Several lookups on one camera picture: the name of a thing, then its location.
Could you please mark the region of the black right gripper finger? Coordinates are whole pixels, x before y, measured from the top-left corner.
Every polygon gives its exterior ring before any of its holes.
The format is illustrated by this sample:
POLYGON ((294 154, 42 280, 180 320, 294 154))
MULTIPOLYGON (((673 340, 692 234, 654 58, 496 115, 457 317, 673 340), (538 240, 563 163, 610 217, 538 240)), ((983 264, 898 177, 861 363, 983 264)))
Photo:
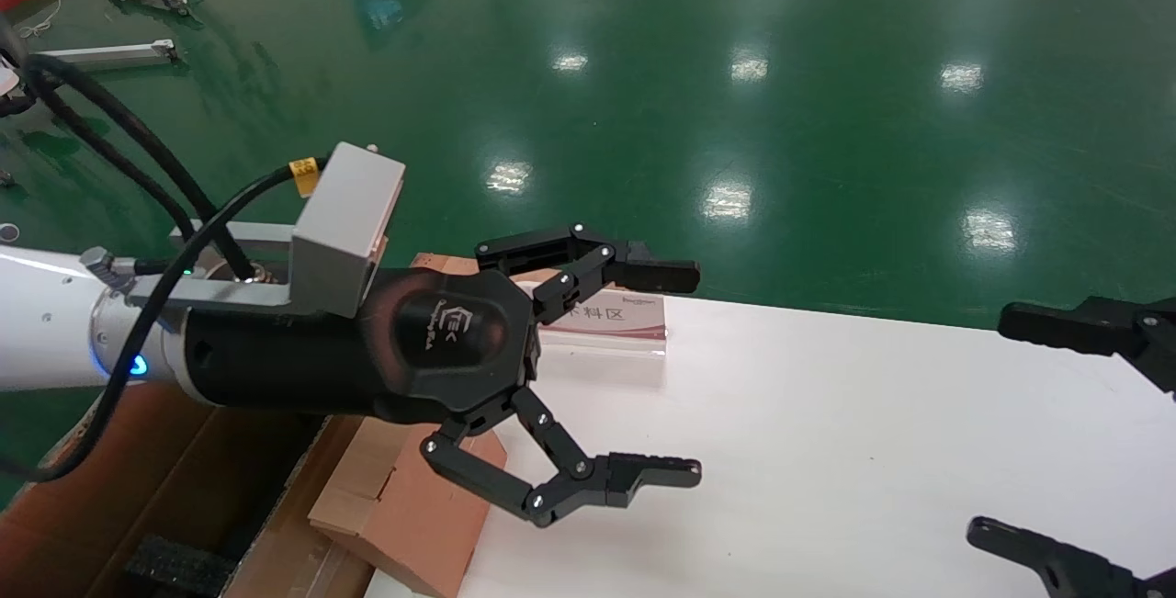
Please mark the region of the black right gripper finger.
POLYGON ((997 332, 1005 340, 1065 348, 1084 355, 1120 355, 1160 389, 1175 392, 1175 300, 1130 302, 1088 297, 1073 310, 1009 302, 997 332))
POLYGON ((1015 528, 988 517, 967 526, 973 547, 1023 566, 1040 577, 1050 597, 1172 597, 1175 569, 1140 578, 1088 549, 1073 547, 1028 528, 1015 528))

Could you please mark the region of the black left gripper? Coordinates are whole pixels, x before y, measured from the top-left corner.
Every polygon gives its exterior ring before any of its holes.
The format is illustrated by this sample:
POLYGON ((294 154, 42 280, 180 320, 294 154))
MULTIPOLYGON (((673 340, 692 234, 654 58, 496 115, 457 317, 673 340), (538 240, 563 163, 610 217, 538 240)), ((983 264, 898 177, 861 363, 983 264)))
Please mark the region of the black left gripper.
POLYGON ((379 270, 356 316, 192 310, 192 389, 220 406, 492 426, 537 362, 530 297, 503 273, 379 270))

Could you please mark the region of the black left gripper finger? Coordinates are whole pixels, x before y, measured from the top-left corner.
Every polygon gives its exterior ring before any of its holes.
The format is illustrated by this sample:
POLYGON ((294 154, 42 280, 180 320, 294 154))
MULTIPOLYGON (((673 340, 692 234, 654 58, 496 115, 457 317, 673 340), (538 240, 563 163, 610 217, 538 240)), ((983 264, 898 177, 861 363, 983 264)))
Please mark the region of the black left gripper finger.
POLYGON ((629 508, 642 488, 693 489, 703 477, 701 461, 691 458, 639 453, 589 457, 529 387, 493 401, 474 419, 445 421, 420 450, 425 463, 445 481, 537 528, 548 528, 587 506, 629 508), (550 481, 533 486, 461 446, 467 436, 487 434, 512 415, 556 469, 550 481))
POLYGON ((524 231, 476 247, 480 271, 506 276, 555 270, 532 293, 535 322, 553 323, 610 284, 636 293, 695 293, 701 268, 689 260, 655 258, 643 242, 606 238, 583 224, 524 231))

